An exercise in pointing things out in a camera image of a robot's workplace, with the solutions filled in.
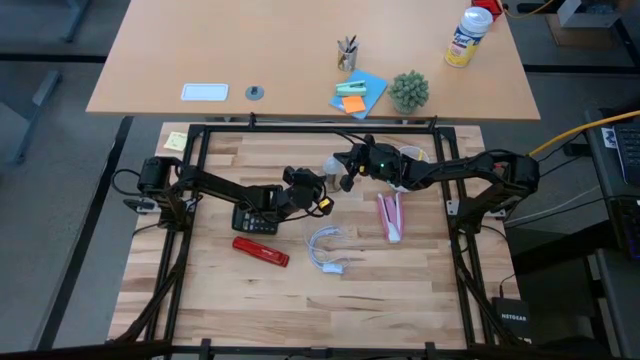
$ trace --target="small yellow object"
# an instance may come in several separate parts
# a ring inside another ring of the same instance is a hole
[[[320,201],[320,203],[318,203],[318,207],[320,209],[324,208],[327,205],[329,205],[329,199],[324,199],[324,200]]]
[[[184,148],[187,146],[187,134],[179,133],[172,131],[169,134],[169,138],[167,139],[167,143],[164,144],[165,149],[171,149],[176,151],[184,151]]]

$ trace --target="yellow label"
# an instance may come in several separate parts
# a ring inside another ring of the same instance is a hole
[[[445,59],[453,66],[467,66],[473,54],[475,54],[478,49],[480,40],[482,40],[482,36],[473,37],[465,35],[460,31],[460,27],[458,27],[453,36],[453,41],[447,49]]]
[[[329,205],[329,199],[324,199],[324,200],[320,201],[320,203],[318,204],[318,207],[320,209],[323,209],[327,205]]]

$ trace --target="yellow sticky note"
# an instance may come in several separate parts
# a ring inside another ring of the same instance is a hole
[[[164,144],[165,149],[183,151],[187,146],[187,134],[172,131],[169,134],[167,143]]]

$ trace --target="red object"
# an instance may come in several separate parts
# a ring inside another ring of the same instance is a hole
[[[240,236],[233,239],[233,248],[274,265],[287,267],[289,264],[289,255]]]
[[[496,19],[502,15],[502,7],[500,7],[498,0],[471,0],[471,4],[489,10],[491,15],[493,15],[493,21],[496,21]]]

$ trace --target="desk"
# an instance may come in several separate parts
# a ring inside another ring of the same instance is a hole
[[[188,127],[165,123],[156,154],[181,157],[163,144],[170,132],[186,133]],[[483,150],[479,127],[457,126],[455,131],[460,156]],[[436,159],[431,135],[374,136],[395,146],[419,146]],[[327,133],[216,132],[211,134],[204,170],[242,185],[281,183],[286,165],[318,172],[330,154],[350,146]],[[487,185],[480,179],[466,181],[469,196]],[[407,194],[405,235],[395,245],[384,240],[378,192],[391,193],[383,182],[358,177],[350,193],[331,194],[336,204],[330,217],[281,224],[276,236],[243,235],[289,254],[287,268],[234,251],[231,241],[242,234],[230,228],[232,205],[205,196],[196,211],[174,345],[199,345],[201,338],[210,338],[212,346],[231,347],[424,349],[425,341],[434,341],[439,348],[464,348],[442,188],[434,185]],[[138,226],[156,221],[147,215]],[[303,238],[328,224],[348,234],[346,241],[318,244],[332,257],[351,258],[343,276],[321,273],[308,258]],[[498,221],[485,219],[485,224],[503,230]],[[110,337],[122,334],[151,298],[165,233],[153,228],[133,239]],[[487,295],[496,296],[499,282],[513,274],[508,245],[491,231],[476,237]],[[507,296],[519,296],[515,278],[505,284]],[[471,302],[475,336],[481,341],[479,312]],[[160,334],[166,313],[165,306],[158,322]]]
[[[444,52],[468,0],[134,0],[87,110],[104,114],[344,117],[328,105],[338,39],[358,35],[357,67],[387,81],[415,69],[430,99],[411,116],[385,94],[370,118],[539,120],[505,16],[471,64]],[[224,102],[184,102],[185,83],[226,83]],[[260,85],[264,98],[245,98]]]

